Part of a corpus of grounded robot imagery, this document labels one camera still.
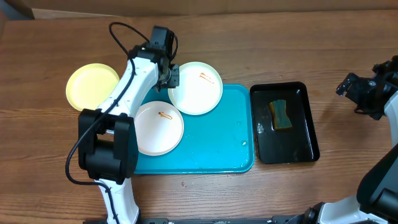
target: sauce stain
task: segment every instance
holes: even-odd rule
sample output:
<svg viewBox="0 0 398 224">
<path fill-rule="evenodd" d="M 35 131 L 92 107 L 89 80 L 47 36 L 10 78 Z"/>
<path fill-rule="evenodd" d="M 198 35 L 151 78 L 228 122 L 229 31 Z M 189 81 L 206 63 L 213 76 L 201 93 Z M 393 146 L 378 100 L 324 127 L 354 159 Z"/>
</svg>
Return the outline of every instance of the sauce stain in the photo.
<svg viewBox="0 0 398 224">
<path fill-rule="evenodd" d="M 214 83 L 213 80 L 210 77 L 208 77 L 207 75 L 205 75 L 203 72 L 200 74 L 199 77 L 204 78 L 206 81 L 208 81 L 210 83 Z"/>
<path fill-rule="evenodd" d="M 167 119 L 173 119 L 173 117 L 171 117 L 170 115 L 165 114 L 164 112 L 159 112 L 159 115 L 163 118 L 167 118 Z"/>
</svg>

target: black tray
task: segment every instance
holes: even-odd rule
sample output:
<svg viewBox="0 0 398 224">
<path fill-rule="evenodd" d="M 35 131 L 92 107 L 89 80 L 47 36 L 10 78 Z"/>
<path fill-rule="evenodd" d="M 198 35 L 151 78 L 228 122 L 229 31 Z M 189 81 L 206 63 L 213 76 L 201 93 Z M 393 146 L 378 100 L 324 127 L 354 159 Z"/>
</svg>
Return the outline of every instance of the black tray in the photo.
<svg viewBox="0 0 398 224">
<path fill-rule="evenodd" d="M 250 89 L 254 140 L 264 164 L 312 162 L 320 157 L 307 88 L 302 82 L 254 85 Z M 289 129 L 274 131 L 269 103 L 286 100 Z"/>
</svg>

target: wood grain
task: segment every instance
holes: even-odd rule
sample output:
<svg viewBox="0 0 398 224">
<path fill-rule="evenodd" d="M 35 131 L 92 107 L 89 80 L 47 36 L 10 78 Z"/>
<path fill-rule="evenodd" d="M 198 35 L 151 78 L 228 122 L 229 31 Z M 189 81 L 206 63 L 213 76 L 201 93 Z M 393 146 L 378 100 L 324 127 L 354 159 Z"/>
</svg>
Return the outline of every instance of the wood grain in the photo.
<svg viewBox="0 0 398 224">
<path fill-rule="evenodd" d="M 308 164 L 266 166 L 256 158 L 245 174 L 135 176 L 143 217 L 302 213 L 355 194 L 363 175 L 391 149 L 387 118 L 354 114 L 354 103 L 335 88 L 349 72 L 370 77 L 373 63 L 397 54 L 398 11 L 12 21 L 0 46 L 0 222 L 81 223 L 106 216 L 100 191 L 73 185 L 64 174 L 78 116 L 65 85 L 88 63 L 123 73 L 126 56 L 108 34 L 115 20 L 148 36 L 155 24 L 169 27 L 180 44 L 175 61 L 209 63 L 224 83 L 304 82 L 321 150 L 320 160 Z M 143 42 L 127 29 L 116 34 L 128 48 Z M 76 158 L 71 171 L 88 179 Z"/>
<path fill-rule="evenodd" d="M 115 16 L 182 16 L 254 12 L 398 9 L 395 0 L 24 0 L 32 9 Z"/>
</svg>

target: blue tray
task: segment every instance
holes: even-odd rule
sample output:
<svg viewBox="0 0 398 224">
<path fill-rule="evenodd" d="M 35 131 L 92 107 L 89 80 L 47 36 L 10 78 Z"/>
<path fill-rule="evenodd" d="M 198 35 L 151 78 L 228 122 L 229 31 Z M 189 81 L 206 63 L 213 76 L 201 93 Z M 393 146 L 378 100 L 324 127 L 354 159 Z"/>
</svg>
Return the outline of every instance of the blue tray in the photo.
<svg viewBox="0 0 398 224">
<path fill-rule="evenodd" d="M 167 90 L 151 90 L 142 104 L 150 101 L 171 103 Z M 220 102 L 207 114 L 181 114 L 184 134 L 180 144 L 161 156 L 139 153 L 135 174 L 238 173 L 253 166 L 250 96 L 244 86 L 223 85 Z"/>
</svg>

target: sponge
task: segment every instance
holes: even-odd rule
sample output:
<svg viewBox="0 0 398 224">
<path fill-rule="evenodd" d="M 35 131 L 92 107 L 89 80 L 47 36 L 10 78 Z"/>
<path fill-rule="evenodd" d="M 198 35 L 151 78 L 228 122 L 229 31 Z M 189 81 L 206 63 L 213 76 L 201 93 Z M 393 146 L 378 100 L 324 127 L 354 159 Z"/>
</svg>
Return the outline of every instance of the sponge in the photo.
<svg viewBox="0 0 398 224">
<path fill-rule="evenodd" d="M 276 131 L 292 127 L 286 114 L 286 100 L 275 100 L 269 103 L 269 109 L 272 114 L 272 125 Z"/>
</svg>

